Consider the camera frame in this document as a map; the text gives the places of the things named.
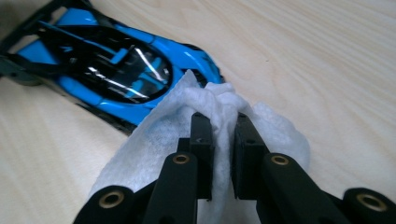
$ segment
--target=white tissue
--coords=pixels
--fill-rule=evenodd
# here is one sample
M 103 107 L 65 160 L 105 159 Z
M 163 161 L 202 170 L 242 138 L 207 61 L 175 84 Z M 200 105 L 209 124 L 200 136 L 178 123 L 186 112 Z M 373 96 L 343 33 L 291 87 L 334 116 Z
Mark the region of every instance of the white tissue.
M 238 112 L 252 119 L 271 151 L 292 156 L 307 169 L 309 145 L 291 122 L 264 104 L 251 108 L 229 83 L 208 83 L 201 89 L 188 71 L 106 165 L 90 197 L 110 185 L 136 192 L 157 179 L 166 156 L 176 152 L 178 138 L 190 137 L 191 115 L 196 111 L 210 118 L 216 145 L 213 200 L 199 202 L 198 223 L 258 221 L 254 204 L 236 201 L 230 189 L 230 145 Z

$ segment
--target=car windshield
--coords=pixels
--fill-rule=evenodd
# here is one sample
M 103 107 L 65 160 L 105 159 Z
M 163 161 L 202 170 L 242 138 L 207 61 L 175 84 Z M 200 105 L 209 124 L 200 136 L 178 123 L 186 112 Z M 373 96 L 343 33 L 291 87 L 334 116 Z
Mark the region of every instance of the car windshield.
M 138 104 L 170 87 L 172 65 L 149 44 L 109 27 L 42 25 L 41 41 L 70 75 L 108 99 Z

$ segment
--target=toy car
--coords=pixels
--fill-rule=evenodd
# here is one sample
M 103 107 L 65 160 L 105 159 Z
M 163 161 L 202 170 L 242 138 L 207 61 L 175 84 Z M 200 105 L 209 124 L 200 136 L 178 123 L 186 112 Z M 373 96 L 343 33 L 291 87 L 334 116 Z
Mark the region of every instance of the toy car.
M 130 133 L 192 70 L 201 86 L 220 83 L 201 49 L 128 27 L 87 0 L 54 0 L 0 43 L 0 76 L 45 83 Z

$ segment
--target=wooden table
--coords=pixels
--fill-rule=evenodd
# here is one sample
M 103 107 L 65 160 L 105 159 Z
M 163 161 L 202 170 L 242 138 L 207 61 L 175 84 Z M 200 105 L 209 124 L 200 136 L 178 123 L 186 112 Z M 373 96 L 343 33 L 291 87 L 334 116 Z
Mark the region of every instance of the wooden table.
M 0 0 L 0 37 L 45 0 Z M 396 201 L 396 2 L 93 1 L 205 49 L 250 103 L 290 119 L 331 194 Z M 71 223 L 126 136 L 44 86 L 0 79 L 0 223 Z

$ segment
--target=wood grain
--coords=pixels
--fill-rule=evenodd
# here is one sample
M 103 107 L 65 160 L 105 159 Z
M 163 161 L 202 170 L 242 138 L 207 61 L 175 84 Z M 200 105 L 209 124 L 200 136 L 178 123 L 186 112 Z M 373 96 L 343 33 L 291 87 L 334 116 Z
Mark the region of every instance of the wood grain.
M 0 0 L 0 38 L 46 2 Z M 205 49 L 238 93 L 307 137 L 309 174 L 324 190 L 366 187 L 396 201 L 396 2 L 92 2 Z M 0 222 L 72 222 L 125 139 L 46 87 L 1 78 Z

